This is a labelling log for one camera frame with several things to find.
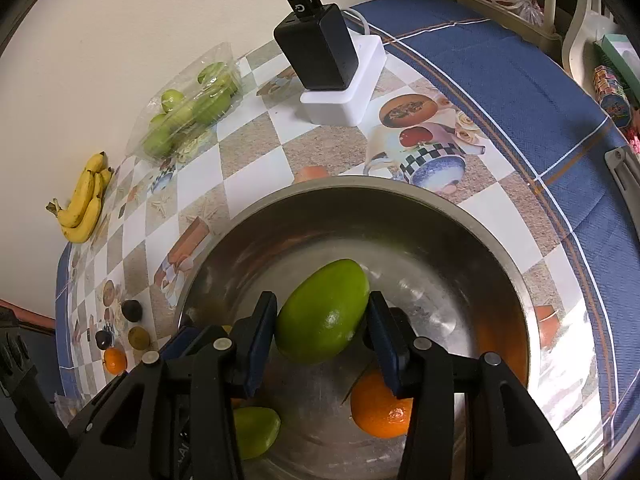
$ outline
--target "plastic fruit container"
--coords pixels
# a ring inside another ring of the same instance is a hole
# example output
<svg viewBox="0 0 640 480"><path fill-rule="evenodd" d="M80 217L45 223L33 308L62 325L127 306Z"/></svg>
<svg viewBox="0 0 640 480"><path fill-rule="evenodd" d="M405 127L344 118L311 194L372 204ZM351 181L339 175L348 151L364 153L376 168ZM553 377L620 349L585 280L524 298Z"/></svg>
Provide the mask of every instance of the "plastic fruit container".
<svg viewBox="0 0 640 480"><path fill-rule="evenodd" d="M210 49L171 79L138 115L128 155L155 164L178 156L183 162L197 141L242 100L241 81L228 43Z"/></svg>

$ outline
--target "banana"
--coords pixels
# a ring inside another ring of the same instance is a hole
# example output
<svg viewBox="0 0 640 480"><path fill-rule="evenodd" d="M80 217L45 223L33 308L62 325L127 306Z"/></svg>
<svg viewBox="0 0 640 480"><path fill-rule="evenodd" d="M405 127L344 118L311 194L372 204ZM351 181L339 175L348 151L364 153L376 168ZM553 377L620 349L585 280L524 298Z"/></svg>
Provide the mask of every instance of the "banana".
<svg viewBox="0 0 640 480"><path fill-rule="evenodd" d="M111 168L104 168L104 170L100 172L100 175L102 176L102 182L104 184L103 192L105 192L113 176L113 170Z"/></svg>
<svg viewBox="0 0 640 480"><path fill-rule="evenodd" d="M100 198L102 198L103 193L104 193L104 181L102 180L102 175L100 173L94 173L93 196L99 196Z"/></svg>
<svg viewBox="0 0 640 480"><path fill-rule="evenodd" d="M91 171L85 171L81 179L82 184L80 189L71 199L69 207L67 209L59 209L56 214L58 222L60 222L62 227L76 227L81 222L88 203L94 196L94 174ZM54 199L54 203L56 204L56 208L58 208L59 205L56 199Z"/></svg>
<svg viewBox="0 0 640 480"><path fill-rule="evenodd" d="M84 172L91 171L92 173L97 173L98 171L100 171L100 168L104 164L104 157L105 157L104 152L96 153L95 155L92 155L91 158L86 162L86 164L84 165L84 170L82 170L82 173L80 174L80 178L78 178L78 183L76 184L76 188L74 189L73 196L78 194L78 192L80 191L80 186L82 184L82 177L84 177Z"/></svg>
<svg viewBox="0 0 640 480"><path fill-rule="evenodd" d="M62 234L73 244L83 244L94 231L95 225L98 223L98 218L100 217L101 208L102 200L100 199L100 195L94 194L86 208L80 225L78 227L61 226Z"/></svg>
<svg viewBox="0 0 640 480"><path fill-rule="evenodd" d="M97 173L102 169L102 165L104 164L104 152L96 153L92 155L91 158L84 165L85 171L91 171L92 173Z"/></svg>

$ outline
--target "white wall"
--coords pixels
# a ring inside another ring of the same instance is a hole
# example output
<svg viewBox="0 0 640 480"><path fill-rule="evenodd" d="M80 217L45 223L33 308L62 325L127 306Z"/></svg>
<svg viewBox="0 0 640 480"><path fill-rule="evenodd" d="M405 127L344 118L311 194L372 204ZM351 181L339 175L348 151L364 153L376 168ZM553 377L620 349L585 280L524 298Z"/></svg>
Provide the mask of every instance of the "white wall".
<svg viewBox="0 0 640 480"><path fill-rule="evenodd" d="M323 0L342 6L366 0ZM0 57L0 298L53 317L65 245L45 210L86 158L124 156L146 101L220 41L272 38L287 0L39 0Z"/></svg>

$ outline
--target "white cable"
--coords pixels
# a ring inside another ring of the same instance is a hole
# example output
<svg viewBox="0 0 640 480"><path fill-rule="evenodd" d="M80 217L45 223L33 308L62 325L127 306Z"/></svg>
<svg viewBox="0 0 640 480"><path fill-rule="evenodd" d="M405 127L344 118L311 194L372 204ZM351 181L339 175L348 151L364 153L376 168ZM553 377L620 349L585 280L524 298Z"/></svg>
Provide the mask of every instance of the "white cable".
<svg viewBox="0 0 640 480"><path fill-rule="evenodd" d="M360 14L357 10L351 9L351 7L346 7L345 9L340 9L342 12L346 12L353 14L356 18L358 18L362 22L362 28L364 28L364 35L368 36L370 34L369 23L364 18L362 14Z"/></svg>

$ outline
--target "plastic bag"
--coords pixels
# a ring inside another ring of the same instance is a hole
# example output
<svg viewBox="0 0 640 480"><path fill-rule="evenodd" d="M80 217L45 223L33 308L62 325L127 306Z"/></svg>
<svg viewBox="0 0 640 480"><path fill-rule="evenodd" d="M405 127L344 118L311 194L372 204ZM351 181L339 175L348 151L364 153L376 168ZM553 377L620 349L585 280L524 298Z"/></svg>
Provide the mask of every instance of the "plastic bag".
<svg viewBox="0 0 640 480"><path fill-rule="evenodd" d="M63 397L59 394L54 394L54 405L56 408L56 415L62 421L65 428L73 420L73 418L84 408L84 400L71 399L69 397Z"/></svg>
<svg viewBox="0 0 640 480"><path fill-rule="evenodd" d="M211 127L242 100L228 43L220 43L171 79L138 115L127 155L162 164L212 136Z"/></svg>
<svg viewBox="0 0 640 480"><path fill-rule="evenodd" d="M532 25L542 27L545 21L544 10L540 7L537 0L487 0L494 4L499 4L512 14L520 16L526 22Z"/></svg>

